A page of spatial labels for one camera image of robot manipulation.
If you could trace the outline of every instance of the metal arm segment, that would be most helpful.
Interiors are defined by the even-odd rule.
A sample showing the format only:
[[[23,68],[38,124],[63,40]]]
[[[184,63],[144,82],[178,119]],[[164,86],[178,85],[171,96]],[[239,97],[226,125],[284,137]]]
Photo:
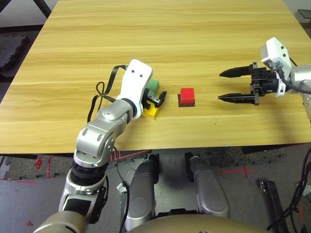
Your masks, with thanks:
[[[88,223],[98,221],[106,202],[106,168],[116,138],[132,119],[141,116],[142,94],[151,76],[150,66],[135,59],[130,62],[117,100],[100,109],[79,132],[59,213],[47,219],[36,233],[82,233]]]

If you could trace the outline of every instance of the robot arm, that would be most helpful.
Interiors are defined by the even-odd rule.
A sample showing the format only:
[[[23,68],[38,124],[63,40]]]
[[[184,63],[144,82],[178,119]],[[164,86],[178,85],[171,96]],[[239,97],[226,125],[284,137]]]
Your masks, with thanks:
[[[300,93],[311,120],[311,65],[292,67],[287,49],[275,38],[271,38],[260,48],[261,61],[265,67],[258,68],[257,62],[247,67],[225,70],[220,76],[235,78],[251,75],[250,94],[230,93],[218,99],[232,103],[259,105],[259,97],[275,93],[277,97],[285,92]]]
[[[121,93],[98,111],[77,139],[71,170],[67,174],[59,212],[48,218],[35,233],[82,233],[96,223],[106,201],[106,168],[126,125],[141,116],[145,87],[152,76],[150,66],[132,60],[122,79]]]

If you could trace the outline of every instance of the yellow block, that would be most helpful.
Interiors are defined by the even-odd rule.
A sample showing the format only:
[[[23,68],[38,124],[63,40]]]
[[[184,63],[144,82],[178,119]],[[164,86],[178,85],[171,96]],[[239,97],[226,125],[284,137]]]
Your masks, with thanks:
[[[155,104],[147,101],[148,104],[150,104],[150,108],[149,109],[144,109],[144,111],[142,112],[142,115],[144,117],[148,117],[150,119],[153,119],[155,120],[156,119],[156,116],[157,114],[159,113],[159,108],[156,108],[155,107]]]

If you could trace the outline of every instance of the red tape marking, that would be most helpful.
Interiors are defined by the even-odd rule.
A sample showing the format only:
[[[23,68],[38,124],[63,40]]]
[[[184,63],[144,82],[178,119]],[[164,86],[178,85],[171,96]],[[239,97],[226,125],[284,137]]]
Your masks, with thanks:
[[[52,157],[50,156],[48,159],[48,169],[47,169],[47,178],[50,178],[50,165],[51,165]]]
[[[303,211],[302,211],[301,206],[299,207],[299,215],[300,215],[301,224],[305,225],[305,219],[303,218]]]
[[[39,182],[34,181],[16,181],[17,183],[30,183],[30,184],[38,184]]]
[[[241,173],[241,172],[252,172],[252,169],[237,169],[237,170],[225,170],[225,171],[218,171],[218,173]]]
[[[17,183],[29,183],[29,184],[38,184],[39,182],[34,181],[12,181],[9,179],[0,179],[0,181],[9,181],[9,182],[17,182]]]
[[[245,178],[247,178],[248,176],[247,176],[247,171],[246,171],[245,166],[243,166],[243,168],[244,168]]]
[[[138,152],[135,152],[135,153],[131,153],[131,154],[125,155],[125,156],[121,156],[121,152],[119,151],[119,158],[118,159],[125,159],[125,158],[128,158],[128,157],[132,157],[134,155],[137,155],[137,154],[147,153],[149,151],[150,150],[141,150],[141,151],[138,151]]]

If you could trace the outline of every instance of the floor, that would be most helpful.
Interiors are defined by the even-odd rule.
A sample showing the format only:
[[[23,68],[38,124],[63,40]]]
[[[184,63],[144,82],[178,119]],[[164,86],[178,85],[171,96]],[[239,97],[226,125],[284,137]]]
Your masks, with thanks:
[[[224,173],[228,170],[241,171],[244,167],[212,166],[227,195],[231,216],[253,226],[266,228],[269,214],[264,196],[259,188],[259,180],[276,182],[283,208],[290,203],[295,185],[299,180],[302,160],[310,144],[298,144],[284,148],[285,155],[277,158],[274,163],[250,164],[247,172]],[[210,162],[211,156],[207,149],[154,150],[160,154],[161,173],[155,185],[157,201],[156,212],[165,212],[173,208],[197,209],[195,186],[187,180],[183,154],[192,151]],[[128,159],[120,163],[121,175],[130,182],[135,169],[142,158]],[[121,182],[116,168],[111,165],[107,171],[109,176],[109,200],[102,211],[100,220],[90,225],[89,233],[117,232],[120,225],[120,195],[116,186]],[[30,233],[46,218],[55,213],[63,190],[65,175],[54,179],[38,178],[19,181],[0,181],[0,226],[2,232]],[[311,229],[311,204],[303,197],[299,206],[302,209],[304,223]],[[301,216],[295,214],[295,223],[301,229]]]

